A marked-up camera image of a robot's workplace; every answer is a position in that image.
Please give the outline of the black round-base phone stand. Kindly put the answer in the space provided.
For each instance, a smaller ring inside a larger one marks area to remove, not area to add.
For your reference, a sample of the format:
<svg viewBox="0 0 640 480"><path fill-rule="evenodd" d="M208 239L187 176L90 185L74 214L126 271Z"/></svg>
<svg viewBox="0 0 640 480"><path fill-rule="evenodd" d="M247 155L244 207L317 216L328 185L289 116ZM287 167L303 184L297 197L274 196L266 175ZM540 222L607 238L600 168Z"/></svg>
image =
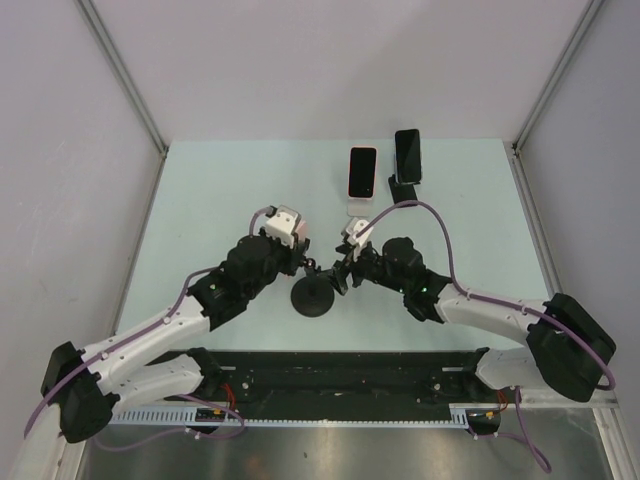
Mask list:
<svg viewBox="0 0 640 480"><path fill-rule="evenodd" d="M290 294L291 304L304 317L321 317L329 312L335 301L331 271L323 270L312 258L304 258L301 268L305 276L294 284Z"/></svg>

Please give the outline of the pink phone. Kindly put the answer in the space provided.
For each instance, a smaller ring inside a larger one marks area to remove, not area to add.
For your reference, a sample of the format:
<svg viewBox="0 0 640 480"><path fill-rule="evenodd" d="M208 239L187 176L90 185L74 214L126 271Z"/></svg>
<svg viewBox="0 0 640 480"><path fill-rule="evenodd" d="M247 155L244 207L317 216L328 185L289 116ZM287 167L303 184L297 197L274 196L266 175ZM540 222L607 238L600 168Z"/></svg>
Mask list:
<svg viewBox="0 0 640 480"><path fill-rule="evenodd" d="M304 242L308 237L308 224L304 219L300 219L296 224L294 235L298 243Z"/></svg>

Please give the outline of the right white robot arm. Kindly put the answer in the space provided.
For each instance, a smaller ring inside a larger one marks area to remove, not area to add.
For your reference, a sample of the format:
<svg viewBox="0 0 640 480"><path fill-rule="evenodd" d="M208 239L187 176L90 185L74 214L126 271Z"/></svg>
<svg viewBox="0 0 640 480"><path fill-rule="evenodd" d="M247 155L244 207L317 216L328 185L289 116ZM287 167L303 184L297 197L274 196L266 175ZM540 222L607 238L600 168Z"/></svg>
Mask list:
<svg viewBox="0 0 640 480"><path fill-rule="evenodd" d="M401 294L419 322L469 326L517 343L515 349L480 351L461 376L469 399L484 401L505 387L547 386L586 403L603 389L603 369L616 344L575 298L556 293L549 300L513 300L457 286L452 277L428 269L407 237L386 241L380 251L350 240L336 250L343 257L330 278L339 294L368 281Z"/></svg>

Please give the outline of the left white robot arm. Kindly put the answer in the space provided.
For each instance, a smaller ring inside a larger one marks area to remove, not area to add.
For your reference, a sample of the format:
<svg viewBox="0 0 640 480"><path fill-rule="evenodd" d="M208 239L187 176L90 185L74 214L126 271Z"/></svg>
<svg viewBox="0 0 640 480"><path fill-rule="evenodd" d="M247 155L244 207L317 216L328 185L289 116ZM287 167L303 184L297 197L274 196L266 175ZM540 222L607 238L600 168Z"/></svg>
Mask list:
<svg viewBox="0 0 640 480"><path fill-rule="evenodd" d="M286 244L266 232L245 236L220 265L189 274L163 312L98 343L59 345L50 355L38 408L57 407L60 434L74 444L138 405L180 395L214 397L220 368L206 349L193 348L163 363L158 357L244 313L278 275L292 276L304 266L309 246L299 237Z"/></svg>

